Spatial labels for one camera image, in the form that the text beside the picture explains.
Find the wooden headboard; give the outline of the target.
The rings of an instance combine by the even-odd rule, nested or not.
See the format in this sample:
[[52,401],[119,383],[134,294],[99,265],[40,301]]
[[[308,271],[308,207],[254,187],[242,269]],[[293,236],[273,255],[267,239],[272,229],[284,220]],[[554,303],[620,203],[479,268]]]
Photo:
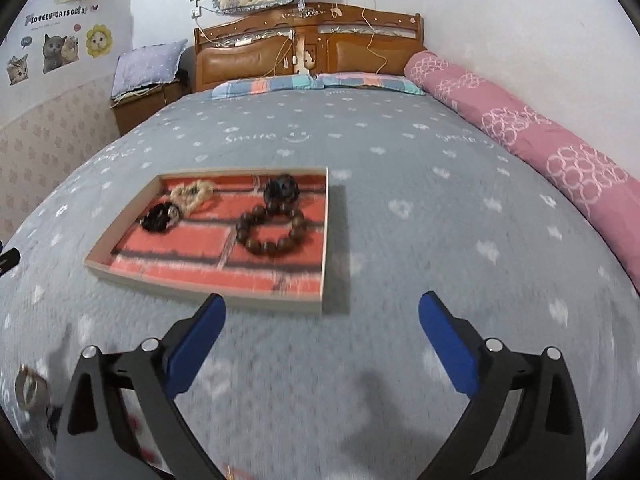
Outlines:
[[401,75],[424,47],[422,15],[315,2],[194,29],[192,89],[279,75]]

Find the tabby kitten wall sticker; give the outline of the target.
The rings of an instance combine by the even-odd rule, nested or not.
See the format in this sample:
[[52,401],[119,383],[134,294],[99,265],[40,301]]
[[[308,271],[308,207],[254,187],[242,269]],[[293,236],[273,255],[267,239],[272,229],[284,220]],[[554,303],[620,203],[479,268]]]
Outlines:
[[12,56],[6,64],[6,72],[8,73],[9,83],[11,86],[19,84],[28,79],[28,55],[25,54],[21,58]]

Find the brick-pattern jewelry tray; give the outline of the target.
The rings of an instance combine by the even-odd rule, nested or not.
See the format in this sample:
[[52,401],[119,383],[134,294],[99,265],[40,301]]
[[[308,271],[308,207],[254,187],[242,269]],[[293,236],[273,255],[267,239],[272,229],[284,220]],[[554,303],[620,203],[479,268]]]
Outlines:
[[[290,174],[299,198],[279,217],[240,232],[242,218],[265,212],[270,178]],[[175,203],[174,188],[210,194],[163,233],[139,220],[156,204]],[[116,216],[86,255],[101,278],[175,297],[202,299],[211,292],[229,307],[319,314],[326,282],[329,227],[326,168],[205,168],[158,174]]]

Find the pink rolled quilt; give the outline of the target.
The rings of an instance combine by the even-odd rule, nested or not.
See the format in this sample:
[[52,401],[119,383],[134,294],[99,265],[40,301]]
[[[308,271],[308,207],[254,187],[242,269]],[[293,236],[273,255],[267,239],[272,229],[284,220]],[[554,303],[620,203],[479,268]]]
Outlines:
[[639,284],[639,181],[613,159],[520,99],[423,50],[405,76],[550,181]]

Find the striped pillow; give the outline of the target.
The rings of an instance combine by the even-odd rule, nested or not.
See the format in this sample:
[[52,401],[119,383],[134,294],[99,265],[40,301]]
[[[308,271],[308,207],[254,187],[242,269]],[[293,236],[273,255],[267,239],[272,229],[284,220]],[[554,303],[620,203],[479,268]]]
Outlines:
[[217,86],[212,91],[212,99],[218,101],[239,98],[240,96],[259,96],[270,92],[322,88],[323,84],[320,79],[299,74],[235,79]]
[[317,79],[324,88],[378,89],[410,94],[410,96],[424,96],[425,94],[421,88],[404,76],[350,72],[320,74]]

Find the grey patterned bedspread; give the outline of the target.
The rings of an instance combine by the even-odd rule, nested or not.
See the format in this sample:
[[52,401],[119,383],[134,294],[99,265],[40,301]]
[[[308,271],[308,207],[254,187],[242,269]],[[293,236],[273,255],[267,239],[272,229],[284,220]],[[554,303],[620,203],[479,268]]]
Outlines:
[[564,354],[587,474],[639,414],[639,296],[584,216],[544,177],[429,96],[359,89],[215,101],[192,94],[97,152],[25,220],[1,281],[1,405],[35,459],[44,421],[20,411],[21,365],[61,400],[88,344],[160,336],[189,299],[101,280],[84,259],[162,172],[322,167],[330,173],[322,315],[233,309],[178,405],[218,464],[257,479],[413,479],[466,400],[418,321],[434,290],[510,349]]

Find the black claw hair clip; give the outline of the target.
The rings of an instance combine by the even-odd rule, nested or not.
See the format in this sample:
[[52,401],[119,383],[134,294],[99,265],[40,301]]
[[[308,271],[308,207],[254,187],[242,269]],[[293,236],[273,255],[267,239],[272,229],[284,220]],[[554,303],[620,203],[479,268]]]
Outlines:
[[264,202],[270,204],[294,203],[299,198],[299,186],[297,181],[290,174],[280,174],[280,176],[270,178],[264,189]]

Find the wooden nightstand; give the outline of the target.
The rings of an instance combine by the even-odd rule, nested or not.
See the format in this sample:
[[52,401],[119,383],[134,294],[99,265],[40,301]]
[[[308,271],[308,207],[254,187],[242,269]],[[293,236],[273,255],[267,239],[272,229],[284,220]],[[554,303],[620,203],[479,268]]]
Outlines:
[[175,80],[170,84],[129,92],[118,99],[111,99],[111,110],[121,136],[136,128],[165,106],[190,93],[187,84]]

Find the striped pillow left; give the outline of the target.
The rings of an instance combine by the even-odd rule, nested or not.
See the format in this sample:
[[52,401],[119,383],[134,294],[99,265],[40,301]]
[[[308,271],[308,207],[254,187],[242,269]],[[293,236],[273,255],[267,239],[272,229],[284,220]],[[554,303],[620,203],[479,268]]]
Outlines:
[[217,86],[212,91],[212,99],[218,101],[239,98],[240,96],[259,96],[270,92],[322,88],[323,84],[320,79],[299,74],[235,79]]

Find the grey cats wall sticker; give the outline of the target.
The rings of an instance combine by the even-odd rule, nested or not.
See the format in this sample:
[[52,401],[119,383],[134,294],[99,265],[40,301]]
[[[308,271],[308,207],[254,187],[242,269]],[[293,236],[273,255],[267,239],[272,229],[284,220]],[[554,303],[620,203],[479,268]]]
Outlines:
[[79,44],[75,36],[44,35],[42,45],[42,72],[53,72],[58,68],[79,60]]

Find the lavender dotted cushion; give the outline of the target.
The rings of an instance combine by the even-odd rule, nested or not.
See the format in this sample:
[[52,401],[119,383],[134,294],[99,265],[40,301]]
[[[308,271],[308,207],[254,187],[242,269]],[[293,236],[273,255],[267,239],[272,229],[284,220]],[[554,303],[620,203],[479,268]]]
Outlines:
[[123,53],[114,73],[112,98],[157,84],[170,84],[180,67],[188,40],[154,44]]

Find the yellow flower cat sticker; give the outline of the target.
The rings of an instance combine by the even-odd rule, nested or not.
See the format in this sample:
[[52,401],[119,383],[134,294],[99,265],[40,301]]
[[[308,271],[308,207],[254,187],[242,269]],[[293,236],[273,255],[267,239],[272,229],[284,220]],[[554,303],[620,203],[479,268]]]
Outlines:
[[112,32],[105,25],[96,24],[86,33],[87,54],[92,58],[109,54],[112,45]]

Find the black fuzzy scrunchie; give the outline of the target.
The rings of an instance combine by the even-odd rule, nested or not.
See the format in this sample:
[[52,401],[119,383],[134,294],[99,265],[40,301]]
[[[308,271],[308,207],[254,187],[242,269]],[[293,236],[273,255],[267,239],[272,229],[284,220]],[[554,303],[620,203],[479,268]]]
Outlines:
[[163,233],[171,229],[181,218],[180,209],[171,202],[154,205],[140,220],[146,232]]

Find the striped pillow right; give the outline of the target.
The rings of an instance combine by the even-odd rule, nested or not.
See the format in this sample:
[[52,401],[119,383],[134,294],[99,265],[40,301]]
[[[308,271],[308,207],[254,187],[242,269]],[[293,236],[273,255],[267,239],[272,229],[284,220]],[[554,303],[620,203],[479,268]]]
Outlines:
[[425,94],[421,88],[404,76],[350,72],[320,74],[317,79],[324,88],[378,89],[410,94],[410,96],[424,96]]

